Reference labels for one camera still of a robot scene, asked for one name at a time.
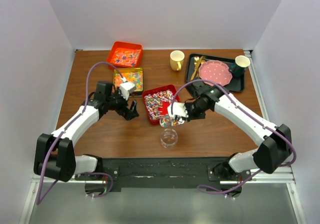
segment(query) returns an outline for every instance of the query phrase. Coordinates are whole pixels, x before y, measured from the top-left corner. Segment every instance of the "mug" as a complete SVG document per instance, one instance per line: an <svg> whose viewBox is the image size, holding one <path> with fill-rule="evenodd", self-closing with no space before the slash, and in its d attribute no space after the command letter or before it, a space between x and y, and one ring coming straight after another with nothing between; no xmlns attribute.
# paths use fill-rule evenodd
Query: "mug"
<svg viewBox="0 0 320 224"><path fill-rule="evenodd" d="M185 54L180 50L172 51L170 54L170 65L171 68L175 71L181 70L182 65L184 64Z"/></svg>
<svg viewBox="0 0 320 224"><path fill-rule="evenodd" d="M244 74L250 64L251 61L248 57L239 55L235 58L234 63L229 67L229 72L232 73L232 76L234 77L240 77Z"/></svg>

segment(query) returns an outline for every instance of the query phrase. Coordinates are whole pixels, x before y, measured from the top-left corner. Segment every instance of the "white wall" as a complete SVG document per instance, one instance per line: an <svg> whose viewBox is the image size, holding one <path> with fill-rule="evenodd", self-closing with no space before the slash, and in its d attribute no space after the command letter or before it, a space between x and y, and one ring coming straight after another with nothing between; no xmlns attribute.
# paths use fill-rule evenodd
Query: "white wall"
<svg viewBox="0 0 320 224"><path fill-rule="evenodd" d="M320 0L282 0L253 51L270 119L292 130L292 166L309 223L319 223Z"/></svg>
<svg viewBox="0 0 320 224"><path fill-rule="evenodd" d="M50 0L71 45L252 49L281 0Z"/></svg>
<svg viewBox="0 0 320 224"><path fill-rule="evenodd" d="M18 223L37 137L52 131L73 50L48 0L0 0L0 223Z"/></svg>

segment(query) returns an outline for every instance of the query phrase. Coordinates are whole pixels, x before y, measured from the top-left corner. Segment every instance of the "gray floor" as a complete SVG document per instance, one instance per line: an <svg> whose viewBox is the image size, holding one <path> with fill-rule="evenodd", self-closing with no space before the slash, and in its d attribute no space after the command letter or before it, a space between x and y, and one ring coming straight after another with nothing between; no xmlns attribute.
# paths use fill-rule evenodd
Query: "gray floor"
<svg viewBox="0 0 320 224"><path fill-rule="evenodd" d="M41 205L34 223L297 223L286 184L244 185L235 201L196 189L124 188L85 197L83 183L58 183Z"/></svg>

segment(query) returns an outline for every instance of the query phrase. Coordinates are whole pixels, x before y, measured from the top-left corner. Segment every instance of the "brown table surface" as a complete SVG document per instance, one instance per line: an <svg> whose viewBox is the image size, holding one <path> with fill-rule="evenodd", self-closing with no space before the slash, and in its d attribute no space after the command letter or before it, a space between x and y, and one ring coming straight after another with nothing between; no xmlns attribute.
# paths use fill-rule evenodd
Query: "brown table surface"
<svg viewBox="0 0 320 224"><path fill-rule="evenodd" d="M187 59L192 53L235 58L243 55L242 50L182 50L185 61L181 71L170 68L172 50L144 50L140 67L143 67L144 89L173 84L176 89L185 83ZM79 109L85 96L88 70L99 61L107 59L109 51L77 51L75 54L68 86L63 100L58 127L68 121ZM113 71L105 65L96 67L90 77L89 93L94 91L99 80L112 81ZM256 92L250 72L245 73L245 89L234 93L244 105L261 116ZM187 90L179 94L181 101L191 98ZM114 111L108 112L82 136L75 147L75 154L92 154L100 157L186 157L186 156L229 156L255 148L253 141L229 120L212 111L206 119L194 120L174 129L178 143L172 149L162 147L160 134L163 128L152 126L141 97L137 97L139 117L125 121Z"/></svg>

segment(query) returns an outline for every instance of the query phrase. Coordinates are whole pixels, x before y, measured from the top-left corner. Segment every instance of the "yellow mug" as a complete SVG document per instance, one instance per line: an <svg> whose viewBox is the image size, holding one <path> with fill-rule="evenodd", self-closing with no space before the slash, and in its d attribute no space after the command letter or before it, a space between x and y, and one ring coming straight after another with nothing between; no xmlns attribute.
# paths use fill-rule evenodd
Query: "yellow mug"
<svg viewBox="0 0 320 224"><path fill-rule="evenodd" d="M172 51L170 54L170 65L171 68L175 71L181 70L182 65L184 64L185 54L180 50Z"/></svg>

